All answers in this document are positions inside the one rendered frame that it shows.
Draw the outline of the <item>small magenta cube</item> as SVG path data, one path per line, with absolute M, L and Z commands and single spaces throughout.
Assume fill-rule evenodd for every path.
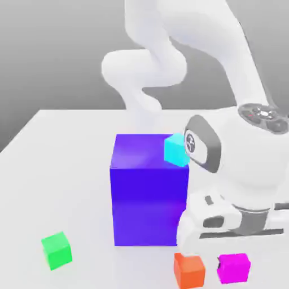
M 245 253 L 219 255 L 217 275 L 221 284 L 247 282 L 251 262 Z

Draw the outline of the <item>small green cube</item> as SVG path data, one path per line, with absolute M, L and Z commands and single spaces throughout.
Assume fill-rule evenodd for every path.
M 41 244 L 50 270 L 72 262 L 71 246 L 63 232 L 42 239 Z

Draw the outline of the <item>large blue box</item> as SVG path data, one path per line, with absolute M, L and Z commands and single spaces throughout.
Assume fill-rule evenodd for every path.
M 167 134 L 117 134 L 110 184 L 116 246 L 175 246 L 189 167 L 164 160 Z

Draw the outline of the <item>small cyan cube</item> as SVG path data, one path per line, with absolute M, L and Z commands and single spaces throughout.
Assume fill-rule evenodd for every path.
M 185 167 L 189 163 L 182 134 L 172 134 L 164 140 L 164 160 L 179 167 Z

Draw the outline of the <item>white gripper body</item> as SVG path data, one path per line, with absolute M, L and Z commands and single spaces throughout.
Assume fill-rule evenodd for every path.
M 289 247 L 289 211 L 269 215 L 266 229 L 256 235 L 241 236 L 232 232 L 206 232 L 196 227 L 183 213 L 177 229 L 178 252 L 184 256 L 221 255 L 278 251 Z

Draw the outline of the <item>small orange cube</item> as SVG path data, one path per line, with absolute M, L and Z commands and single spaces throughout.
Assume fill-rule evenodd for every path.
M 205 266 L 199 256 L 184 257 L 174 254 L 174 275 L 179 289 L 192 289 L 204 286 Z

